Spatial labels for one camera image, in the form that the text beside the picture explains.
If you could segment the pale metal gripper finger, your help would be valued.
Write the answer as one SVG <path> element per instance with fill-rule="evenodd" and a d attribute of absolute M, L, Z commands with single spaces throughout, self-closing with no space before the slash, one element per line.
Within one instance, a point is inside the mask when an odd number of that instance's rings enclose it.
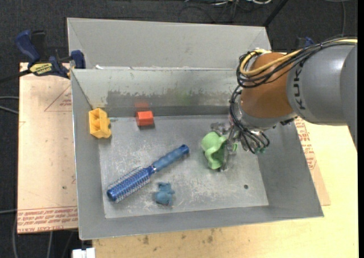
<path fill-rule="evenodd" d="M 211 131 L 217 133 L 219 136 L 228 134 L 228 124 L 223 122 L 216 122 L 210 125 Z"/>
<path fill-rule="evenodd" d="M 221 146 L 221 154 L 222 154 L 222 162 L 220 171 L 225 171 L 227 164 L 228 164 L 228 158 L 229 158 L 229 141 L 226 139 Z"/>

